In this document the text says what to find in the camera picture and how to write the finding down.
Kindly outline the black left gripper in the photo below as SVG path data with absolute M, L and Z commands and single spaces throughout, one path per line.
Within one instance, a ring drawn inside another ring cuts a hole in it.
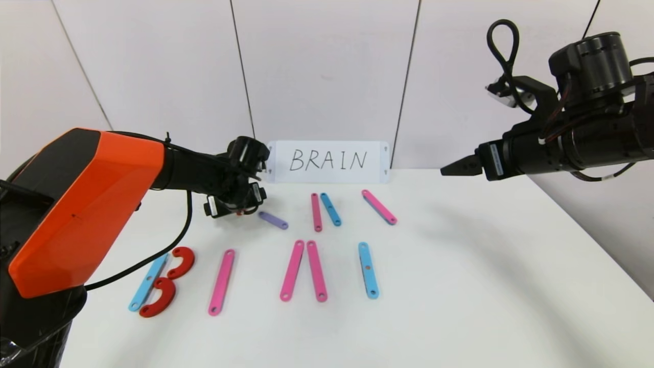
M 251 215 L 266 198 L 263 187 L 257 182 L 249 182 L 221 195 L 207 195 L 203 209 L 206 216 L 214 219 L 231 214 Z

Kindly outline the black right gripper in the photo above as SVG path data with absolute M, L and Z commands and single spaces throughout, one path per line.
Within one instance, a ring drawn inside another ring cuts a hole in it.
M 541 145 L 538 132 L 508 132 L 501 139 L 479 145 L 474 154 L 440 169 L 443 176 L 486 175 L 488 181 L 560 170 L 560 143 Z

